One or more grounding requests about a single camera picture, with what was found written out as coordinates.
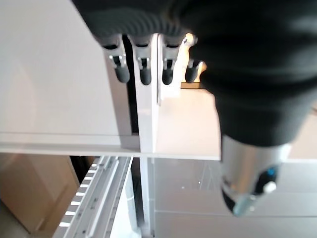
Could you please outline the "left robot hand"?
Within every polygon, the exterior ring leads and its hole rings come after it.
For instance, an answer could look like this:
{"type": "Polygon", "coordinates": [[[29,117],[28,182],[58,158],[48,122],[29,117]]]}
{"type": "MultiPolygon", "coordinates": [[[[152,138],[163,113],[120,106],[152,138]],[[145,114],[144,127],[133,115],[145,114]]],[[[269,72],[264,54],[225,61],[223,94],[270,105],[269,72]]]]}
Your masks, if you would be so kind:
{"type": "Polygon", "coordinates": [[[76,0],[107,50],[128,35],[136,46],[164,37],[165,84],[187,33],[220,126],[222,196],[236,217],[276,189],[281,163],[317,98],[314,0],[76,0]]]}

